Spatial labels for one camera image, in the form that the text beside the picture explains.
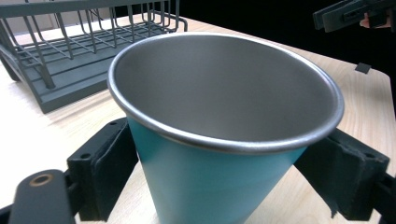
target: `cup rim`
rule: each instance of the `cup rim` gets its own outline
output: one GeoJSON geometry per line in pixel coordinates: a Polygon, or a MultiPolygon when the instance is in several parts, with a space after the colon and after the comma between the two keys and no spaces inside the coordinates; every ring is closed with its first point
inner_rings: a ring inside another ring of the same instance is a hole
{"type": "Polygon", "coordinates": [[[283,151],[294,150],[302,147],[308,147],[321,140],[322,138],[328,136],[338,125],[344,115],[344,98],[336,83],[333,79],[319,68],[314,63],[308,61],[303,56],[294,53],[288,49],[281,48],[272,43],[266,41],[257,40],[251,37],[245,37],[241,35],[228,35],[222,33],[212,33],[212,32],[187,32],[187,33],[172,33],[165,35],[152,36],[138,42],[133,43],[131,46],[123,49],[112,61],[108,69],[108,79],[107,86],[112,95],[113,99],[116,101],[118,106],[126,113],[127,117],[130,117],[140,123],[141,125],[149,128],[155,133],[161,136],[179,142],[181,144],[189,145],[192,147],[200,147],[206,149],[212,149],[216,151],[222,151],[233,154],[269,154],[277,153],[283,151]],[[119,61],[128,53],[129,50],[135,48],[135,46],[140,46],[147,44],[150,41],[156,41],[163,38],[172,38],[174,36],[189,36],[189,35],[209,35],[209,36],[220,36],[220,37],[230,37],[237,38],[245,41],[252,41],[258,44],[265,45],[267,47],[283,51],[289,54],[289,56],[294,59],[304,63],[306,66],[313,69],[318,75],[320,75],[326,82],[327,86],[331,90],[333,99],[335,101],[335,107],[333,109],[332,115],[327,118],[324,125],[319,126],[309,132],[302,133],[300,135],[293,136],[291,138],[286,138],[282,140],[274,141],[235,141],[235,140],[225,140],[218,139],[215,137],[202,136],[196,133],[189,133],[181,131],[179,129],[173,128],[169,125],[159,122],[158,120],[145,115],[142,111],[138,110],[128,100],[120,93],[119,88],[116,83],[116,69],[119,61]]]}

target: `wire rack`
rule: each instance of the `wire rack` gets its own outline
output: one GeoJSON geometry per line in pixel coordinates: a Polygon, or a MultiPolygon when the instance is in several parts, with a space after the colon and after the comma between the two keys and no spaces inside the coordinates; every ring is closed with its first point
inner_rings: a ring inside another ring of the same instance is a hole
{"type": "Polygon", "coordinates": [[[178,9],[179,0],[0,5],[0,59],[9,76],[25,83],[48,113],[106,89],[112,59],[130,44],[173,33],[180,22],[187,31],[178,9]],[[22,34],[13,20],[23,23],[22,34]]]}

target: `gray dish rack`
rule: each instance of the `gray dish rack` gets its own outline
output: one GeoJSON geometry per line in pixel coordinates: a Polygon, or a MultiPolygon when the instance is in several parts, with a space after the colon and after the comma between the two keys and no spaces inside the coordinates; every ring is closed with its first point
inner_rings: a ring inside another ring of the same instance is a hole
{"type": "Polygon", "coordinates": [[[180,22],[187,31],[179,0],[25,0],[0,5],[0,20],[1,62],[13,80],[28,86],[43,113],[106,89],[112,59],[132,43],[173,33],[180,22]],[[116,8],[127,14],[119,16],[116,8]],[[78,34],[64,23],[65,13],[78,22],[78,34]],[[45,36],[37,19],[43,15],[55,19],[59,37],[45,36]],[[8,20],[15,18],[23,21],[29,43],[13,32],[8,20]]]}

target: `screw hole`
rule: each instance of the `screw hole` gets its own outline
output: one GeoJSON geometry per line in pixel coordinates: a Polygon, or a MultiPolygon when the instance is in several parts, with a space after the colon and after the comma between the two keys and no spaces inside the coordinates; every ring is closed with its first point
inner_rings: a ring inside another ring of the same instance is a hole
{"type": "Polygon", "coordinates": [[[367,158],[375,158],[375,155],[373,155],[373,154],[371,154],[371,153],[364,153],[364,155],[367,157],[367,158]]]}
{"type": "Polygon", "coordinates": [[[82,158],[82,159],[88,159],[90,156],[91,156],[90,153],[84,153],[84,154],[82,154],[82,155],[80,156],[80,158],[82,158]]]}
{"type": "Polygon", "coordinates": [[[29,185],[32,187],[40,187],[48,184],[52,180],[52,178],[53,175],[38,175],[30,181],[29,185]]]}

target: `table surface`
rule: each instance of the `table surface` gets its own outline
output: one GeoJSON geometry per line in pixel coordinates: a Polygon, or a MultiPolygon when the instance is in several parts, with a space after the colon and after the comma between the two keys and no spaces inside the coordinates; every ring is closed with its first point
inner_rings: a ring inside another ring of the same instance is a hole
{"type": "MultiPolygon", "coordinates": [[[[249,36],[199,21],[188,20],[188,23],[189,31],[249,36]]],[[[356,64],[280,46],[304,56],[335,80],[346,103],[345,115],[338,128],[390,157],[388,173],[395,175],[396,154],[392,148],[396,146],[396,123],[389,77],[374,69],[363,74],[355,71],[356,64]]],[[[0,116],[3,130],[0,207],[12,203],[15,188],[26,176],[47,169],[66,170],[66,159],[76,149],[108,122],[125,116],[108,91],[43,114],[33,94],[22,83],[12,81],[2,64],[0,95],[3,105],[0,116]]],[[[378,220],[379,214],[374,211],[367,223],[377,223],[378,220]]],[[[140,163],[136,165],[108,221],[130,222],[159,222],[140,163]]],[[[353,222],[340,215],[331,218],[326,203],[291,167],[247,223],[353,222]]]]}

